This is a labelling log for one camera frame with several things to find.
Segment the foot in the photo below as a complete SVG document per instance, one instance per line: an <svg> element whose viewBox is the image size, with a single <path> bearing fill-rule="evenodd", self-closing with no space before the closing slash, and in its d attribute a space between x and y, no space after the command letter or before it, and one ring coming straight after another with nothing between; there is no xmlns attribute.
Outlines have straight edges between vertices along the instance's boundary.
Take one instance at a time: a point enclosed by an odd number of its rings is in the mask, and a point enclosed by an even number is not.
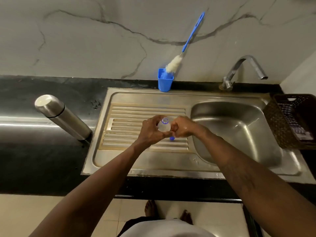
<svg viewBox="0 0 316 237"><path fill-rule="evenodd" d="M158 209L154 200L148 200L145 206L146 217L159 217Z"/></svg>
<svg viewBox="0 0 316 237"><path fill-rule="evenodd" d="M182 213L182 215L180 217L180 220L182 220L184 222L187 222L190 225L193 225L191 214L187 210L183 211L183 213Z"/></svg>

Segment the black granite countertop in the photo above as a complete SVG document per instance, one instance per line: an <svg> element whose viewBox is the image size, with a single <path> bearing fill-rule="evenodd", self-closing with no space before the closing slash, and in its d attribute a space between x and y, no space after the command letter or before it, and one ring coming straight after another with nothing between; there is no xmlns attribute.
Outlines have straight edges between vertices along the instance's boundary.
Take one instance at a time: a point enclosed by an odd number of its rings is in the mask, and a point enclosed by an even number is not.
<svg viewBox="0 0 316 237"><path fill-rule="evenodd" d="M108 87L157 89L155 80L64 77L0 77L0 193L64 196L87 176L80 175L89 145L44 119L35 99L51 94L94 128ZM173 90L219 91L218 83L173 82ZM279 85L236 83L234 92L282 93ZM316 173L315 151L303 151ZM316 185L291 183L316 202ZM117 198L240 202L226 180L127 177Z"/></svg>

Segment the white shirt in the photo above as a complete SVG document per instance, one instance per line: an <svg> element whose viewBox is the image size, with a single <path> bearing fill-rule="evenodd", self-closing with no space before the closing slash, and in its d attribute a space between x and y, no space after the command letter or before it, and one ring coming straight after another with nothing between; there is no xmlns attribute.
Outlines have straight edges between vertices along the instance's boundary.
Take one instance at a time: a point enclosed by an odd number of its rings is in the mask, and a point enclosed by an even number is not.
<svg viewBox="0 0 316 237"><path fill-rule="evenodd" d="M137 223L121 237L215 237L215 235L200 227L174 219Z"/></svg>

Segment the faucet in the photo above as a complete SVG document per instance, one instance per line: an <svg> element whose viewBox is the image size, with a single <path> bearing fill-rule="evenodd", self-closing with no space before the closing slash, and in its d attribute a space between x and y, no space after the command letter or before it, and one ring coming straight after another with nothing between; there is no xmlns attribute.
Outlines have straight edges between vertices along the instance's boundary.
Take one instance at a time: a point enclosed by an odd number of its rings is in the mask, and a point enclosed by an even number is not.
<svg viewBox="0 0 316 237"><path fill-rule="evenodd" d="M265 72L263 71L263 69L261 68L261 66L257 62L257 60L251 55L244 55L241 58L239 58L239 60L231 68L231 70L228 72L228 74L223 77L223 83L221 83L219 85L219 88L221 90L225 90L225 91L232 90L233 84L235 82L232 83L231 80L232 80L233 76L235 75L236 71L238 70L238 68L240 67L240 65L244 62L244 60L248 60L250 62L250 64L253 66L253 68L257 72L260 80L268 79L267 75L265 74Z"/></svg>

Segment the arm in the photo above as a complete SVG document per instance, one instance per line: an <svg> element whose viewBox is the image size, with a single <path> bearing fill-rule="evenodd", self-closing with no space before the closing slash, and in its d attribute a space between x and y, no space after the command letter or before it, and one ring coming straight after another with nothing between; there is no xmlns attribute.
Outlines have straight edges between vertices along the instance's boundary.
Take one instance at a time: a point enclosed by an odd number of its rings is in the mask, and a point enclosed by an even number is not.
<svg viewBox="0 0 316 237"><path fill-rule="evenodd" d="M315 236L316 207L288 183L206 127L178 117L175 136L195 135L207 148L228 183L255 220L271 236Z"/></svg>
<svg viewBox="0 0 316 237"><path fill-rule="evenodd" d="M66 195L30 236L91 236L138 156L172 135L171 131L158 131L157 124L163 117L143 121L138 139Z"/></svg>

